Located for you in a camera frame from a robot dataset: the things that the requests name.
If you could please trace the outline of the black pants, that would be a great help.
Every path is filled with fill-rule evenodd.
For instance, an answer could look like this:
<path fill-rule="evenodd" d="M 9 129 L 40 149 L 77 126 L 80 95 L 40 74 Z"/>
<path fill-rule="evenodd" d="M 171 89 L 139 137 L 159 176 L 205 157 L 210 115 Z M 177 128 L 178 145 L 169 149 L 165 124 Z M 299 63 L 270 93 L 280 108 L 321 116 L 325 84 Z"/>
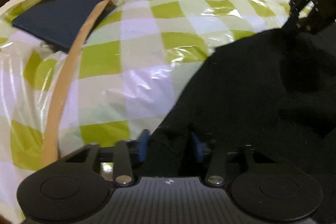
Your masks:
<path fill-rule="evenodd" d="M 218 47 L 154 131 L 146 171 L 196 174 L 194 137 L 335 174 L 335 39 L 261 32 Z"/>

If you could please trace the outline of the checkered green bed cover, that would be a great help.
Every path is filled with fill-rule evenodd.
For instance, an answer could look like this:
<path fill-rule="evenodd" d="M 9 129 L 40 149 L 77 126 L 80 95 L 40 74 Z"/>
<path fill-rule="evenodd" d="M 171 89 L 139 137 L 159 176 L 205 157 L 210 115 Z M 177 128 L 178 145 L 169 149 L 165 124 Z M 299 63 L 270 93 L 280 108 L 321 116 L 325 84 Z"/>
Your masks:
<path fill-rule="evenodd" d="M 52 92 L 66 54 L 12 21 L 42 0 L 1 8 L 1 215 L 19 223 L 21 181 L 41 166 Z M 286 21 L 289 0 L 112 0 L 70 85 L 60 153 L 113 145 L 153 130 L 213 50 Z"/>

